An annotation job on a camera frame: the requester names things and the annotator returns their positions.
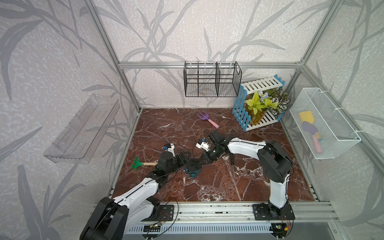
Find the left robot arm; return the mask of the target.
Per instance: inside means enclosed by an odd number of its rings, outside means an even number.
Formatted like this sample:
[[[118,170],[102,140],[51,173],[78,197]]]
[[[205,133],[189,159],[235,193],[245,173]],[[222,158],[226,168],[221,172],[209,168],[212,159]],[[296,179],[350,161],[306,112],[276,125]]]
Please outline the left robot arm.
[[[162,152],[146,178],[126,193],[113,199],[104,197],[99,201],[86,226],[81,240],[121,240],[133,226],[148,219],[159,205],[153,197],[168,183],[168,177],[179,169],[195,177],[201,172],[201,161],[188,153],[175,154],[169,149]]]

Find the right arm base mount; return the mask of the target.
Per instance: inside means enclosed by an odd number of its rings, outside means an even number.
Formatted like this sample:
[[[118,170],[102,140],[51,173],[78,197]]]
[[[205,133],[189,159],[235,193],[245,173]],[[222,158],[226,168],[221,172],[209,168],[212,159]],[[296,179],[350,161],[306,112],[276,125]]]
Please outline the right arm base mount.
[[[295,220],[290,202],[286,202],[282,208],[274,206],[271,202],[253,204],[253,214],[256,221],[282,221],[282,220]]]

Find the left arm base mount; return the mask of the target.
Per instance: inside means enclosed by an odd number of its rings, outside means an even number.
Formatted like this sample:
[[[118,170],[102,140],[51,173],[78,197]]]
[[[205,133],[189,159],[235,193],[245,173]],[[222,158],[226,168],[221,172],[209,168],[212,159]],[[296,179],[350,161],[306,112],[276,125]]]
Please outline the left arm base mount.
[[[161,202],[155,197],[147,198],[153,205],[153,211],[151,215],[144,219],[143,222],[169,222],[174,219],[175,205],[161,204]]]

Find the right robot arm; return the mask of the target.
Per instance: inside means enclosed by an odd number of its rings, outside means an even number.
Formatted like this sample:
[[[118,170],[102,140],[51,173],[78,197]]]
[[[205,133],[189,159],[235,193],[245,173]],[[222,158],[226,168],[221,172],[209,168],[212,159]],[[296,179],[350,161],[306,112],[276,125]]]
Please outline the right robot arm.
[[[205,139],[198,140],[196,147],[203,149],[197,160],[200,167],[193,168],[199,172],[202,165],[211,164],[224,155],[230,156],[234,164],[234,155],[244,155],[260,161],[263,173],[270,180],[270,196],[267,203],[254,204],[254,217],[257,221],[294,221],[294,211],[288,200],[288,182],[294,170],[294,163],[278,142],[252,142],[239,138],[225,138],[218,131]]]

